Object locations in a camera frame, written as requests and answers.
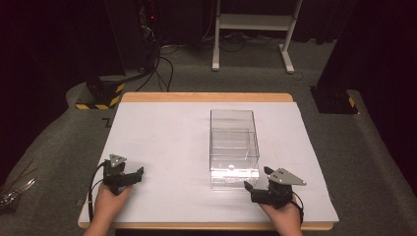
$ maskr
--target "clear plastic box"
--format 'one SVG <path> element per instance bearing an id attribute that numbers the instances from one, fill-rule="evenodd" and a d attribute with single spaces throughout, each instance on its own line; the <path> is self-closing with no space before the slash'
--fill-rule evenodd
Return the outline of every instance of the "clear plastic box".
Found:
<path id="1" fill-rule="evenodd" d="M 259 156 L 252 110 L 211 111 L 209 168 L 213 189 L 242 189 L 244 180 L 255 185 Z"/>

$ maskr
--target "metal stand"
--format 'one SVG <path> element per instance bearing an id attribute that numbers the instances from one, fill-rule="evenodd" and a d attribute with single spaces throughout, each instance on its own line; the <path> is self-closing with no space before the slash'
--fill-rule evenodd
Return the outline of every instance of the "metal stand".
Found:
<path id="1" fill-rule="evenodd" d="M 214 48 L 212 53 L 212 69 L 220 69 L 219 34 L 220 29 L 235 30 L 278 30 L 287 31 L 285 41 L 279 44 L 279 52 L 285 64 L 287 73 L 293 74 L 294 67 L 288 55 L 288 46 L 297 23 L 298 13 L 303 0 L 297 0 L 294 12 L 291 16 L 270 16 L 270 15 L 243 15 L 243 14 L 220 14 L 220 0 L 217 0 L 215 18 Z"/>

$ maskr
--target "hand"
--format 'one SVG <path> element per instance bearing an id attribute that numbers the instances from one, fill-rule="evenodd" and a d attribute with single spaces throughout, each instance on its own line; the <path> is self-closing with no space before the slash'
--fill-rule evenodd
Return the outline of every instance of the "hand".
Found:
<path id="1" fill-rule="evenodd" d="M 260 207 L 268 215 L 270 222 L 279 235 L 303 235 L 301 232 L 300 211 L 295 205 L 287 204 L 278 209 L 262 204 L 260 204 Z"/>
<path id="2" fill-rule="evenodd" d="M 108 186 L 100 184 L 94 204 L 94 218 L 84 233 L 87 235 L 107 235 L 110 225 L 128 200 L 133 185 L 126 187 L 123 192 L 115 196 Z"/>

